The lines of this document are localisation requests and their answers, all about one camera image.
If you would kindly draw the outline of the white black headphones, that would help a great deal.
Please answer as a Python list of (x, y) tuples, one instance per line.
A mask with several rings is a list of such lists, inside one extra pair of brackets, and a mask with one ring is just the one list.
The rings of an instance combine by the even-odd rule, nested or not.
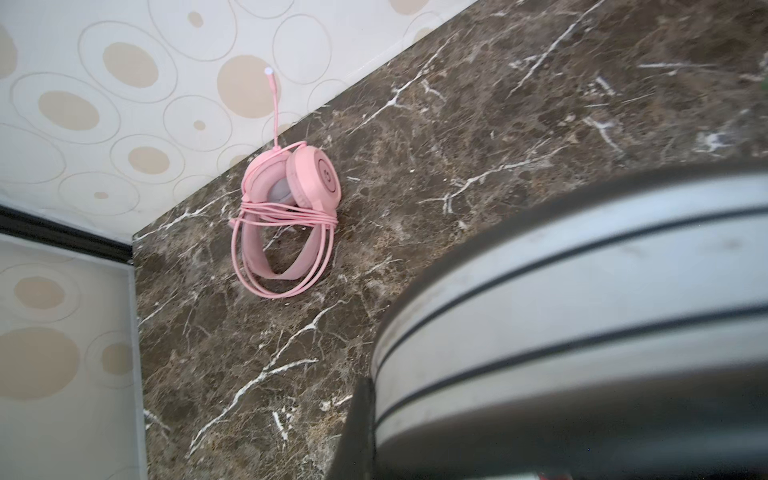
[(461, 478), (767, 469), (767, 164), (646, 171), (468, 240), (371, 360), (378, 467)]

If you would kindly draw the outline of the pink headset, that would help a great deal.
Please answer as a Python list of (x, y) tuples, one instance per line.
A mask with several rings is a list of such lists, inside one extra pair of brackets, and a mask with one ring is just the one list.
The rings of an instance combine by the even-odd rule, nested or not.
[[(305, 141), (282, 146), (275, 115), (272, 147), (250, 161), (238, 215), (229, 221), (231, 261), (242, 285), (266, 299), (290, 298), (311, 288), (331, 260), (341, 197), (337, 172), (325, 152)], [(309, 237), (293, 263), (276, 272), (261, 231), (294, 226), (309, 228)]]

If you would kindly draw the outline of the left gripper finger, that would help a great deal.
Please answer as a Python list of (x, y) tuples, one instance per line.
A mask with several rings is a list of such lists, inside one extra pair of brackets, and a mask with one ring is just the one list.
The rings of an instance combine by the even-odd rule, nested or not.
[(363, 480), (375, 478), (375, 390), (369, 377), (356, 384), (344, 428), (326, 478)]

